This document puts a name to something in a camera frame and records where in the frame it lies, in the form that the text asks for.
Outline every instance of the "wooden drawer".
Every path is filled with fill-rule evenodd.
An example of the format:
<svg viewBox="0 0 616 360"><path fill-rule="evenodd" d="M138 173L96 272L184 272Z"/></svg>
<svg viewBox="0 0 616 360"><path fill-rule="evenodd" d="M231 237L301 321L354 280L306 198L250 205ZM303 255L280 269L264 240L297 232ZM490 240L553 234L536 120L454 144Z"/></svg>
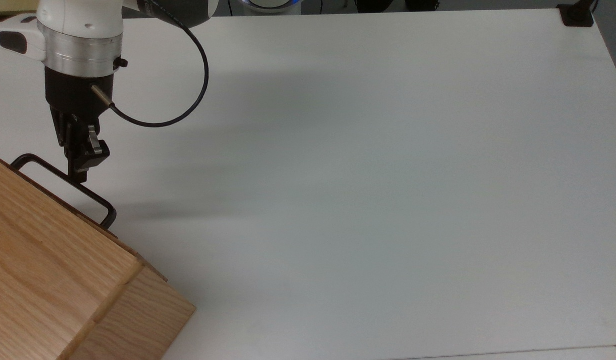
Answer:
<svg viewBox="0 0 616 360"><path fill-rule="evenodd" d="M194 310L135 251L0 162L0 360L157 360Z"/></svg>

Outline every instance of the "black cable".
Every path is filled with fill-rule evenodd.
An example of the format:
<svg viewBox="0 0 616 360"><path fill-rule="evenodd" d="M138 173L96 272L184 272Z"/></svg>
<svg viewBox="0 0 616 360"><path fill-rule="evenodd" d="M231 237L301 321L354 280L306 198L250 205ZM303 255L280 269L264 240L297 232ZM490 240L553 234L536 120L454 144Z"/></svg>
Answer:
<svg viewBox="0 0 616 360"><path fill-rule="evenodd" d="M164 14L166 14L166 16L170 18L170 20L176 23L176 25L180 27L187 34L187 36L190 37L190 39L192 39L194 45L196 45L196 48L198 48L199 53L201 54L201 57L203 59L203 87L201 88L201 92L199 93L199 96L196 98L192 106L190 106L190 108L186 110L186 112L184 112L180 116L177 116L176 118L170 121L164 121L164 122L159 122L159 123L158 122L157 123L152 123L152 122L146 123L143 121L133 119L130 116L127 116L121 110L117 109L116 105L114 105L114 103L112 102L110 102L108 107L112 109L112 111L114 111L114 113L117 114L119 117L121 117L123 120L128 121L129 123L132 123L134 125L143 126L144 128L146 127L147 128L158 128L158 127L165 128L166 126L174 125L175 123L182 121L187 116L189 116L189 114L191 114L194 111L194 109L196 109L196 107L199 106L199 103L201 102L201 100L203 99L203 96L205 95L205 91L208 89L208 75L210 73L210 70L208 68L208 57L205 55L205 50L203 50L201 43L199 43L199 40L194 36L194 34L192 34L190 29L188 29L185 25L183 25L183 23L180 22L177 18L175 18L173 14L171 14L168 10L164 9L163 6L157 4L155 0L148 0L148 1L151 2L155 7L157 7L157 9L161 10Z"/></svg>

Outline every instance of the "cable connector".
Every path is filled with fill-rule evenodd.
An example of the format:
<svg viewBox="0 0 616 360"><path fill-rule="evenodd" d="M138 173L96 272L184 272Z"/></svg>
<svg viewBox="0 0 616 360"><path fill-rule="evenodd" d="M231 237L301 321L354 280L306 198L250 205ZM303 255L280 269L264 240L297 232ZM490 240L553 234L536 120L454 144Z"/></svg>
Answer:
<svg viewBox="0 0 616 360"><path fill-rule="evenodd" d="M109 109L110 107L114 106L114 102L112 101L112 99L109 98L109 96L107 96L106 93L97 85L92 85L92 87L90 88L92 89L92 92L95 93L97 98L99 98Z"/></svg>

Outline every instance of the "black bracket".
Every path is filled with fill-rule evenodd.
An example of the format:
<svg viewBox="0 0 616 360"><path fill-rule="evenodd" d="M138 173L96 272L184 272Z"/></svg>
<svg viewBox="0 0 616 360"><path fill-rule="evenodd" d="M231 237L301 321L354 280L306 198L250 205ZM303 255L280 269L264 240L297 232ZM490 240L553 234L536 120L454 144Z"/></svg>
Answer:
<svg viewBox="0 0 616 360"><path fill-rule="evenodd" d="M591 28L594 24L590 7L594 0L581 0L574 5L557 5L563 25L569 28Z"/></svg>
<svg viewBox="0 0 616 360"><path fill-rule="evenodd" d="M88 198L91 198L92 200L96 201L97 203L102 205L104 208L106 208L108 210L108 214L106 215L106 218L100 224L102 228L107 230L108 228L110 228L110 225L114 223L114 219L116 219L116 210L109 202L106 201L106 199L93 193L92 190L88 189L87 187L72 180L70 177L68 177L68 175L66 175L65 173L62 173L59 169L52 166L51 164L48 164L47 162L45 162L42 158L38 157L37 155L33 155L32 153L23 154L20 157L18 157L15 161L13 161L12 164L10 164L10 166L13 167L15 170L19 171L25 164L28 164L29 162L39 164L45 170L50 171L50 173L53 173L57 178L64 180L64 182L67 182L68 184L72 185L75 189L80 191L82 194L86 195Z"/></svg>

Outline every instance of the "silver metal ring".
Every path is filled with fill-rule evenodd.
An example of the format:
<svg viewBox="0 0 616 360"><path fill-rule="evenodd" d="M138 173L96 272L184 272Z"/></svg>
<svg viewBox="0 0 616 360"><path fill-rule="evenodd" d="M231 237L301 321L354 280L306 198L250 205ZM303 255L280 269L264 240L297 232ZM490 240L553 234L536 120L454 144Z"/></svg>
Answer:
<svg viewBox="0 0 616 360"><path fill-rule="evenodd" d="M38 22L45 36L43 64L58 73L79 78L102 78L117 69L114 60L121 56L122 34L113 38L77 38L61 34Z"/></svg>

